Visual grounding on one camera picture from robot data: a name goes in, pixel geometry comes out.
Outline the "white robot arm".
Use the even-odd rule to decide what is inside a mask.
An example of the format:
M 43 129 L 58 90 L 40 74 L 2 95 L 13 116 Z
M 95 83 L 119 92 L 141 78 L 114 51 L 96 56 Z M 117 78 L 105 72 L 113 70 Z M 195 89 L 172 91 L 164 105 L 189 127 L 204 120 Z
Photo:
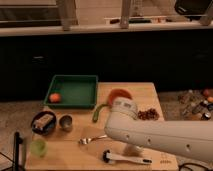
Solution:
M 137 104 L 117 97 L 104 131 L 112 139 L 213 163 L 213 121 L 142 121 Z

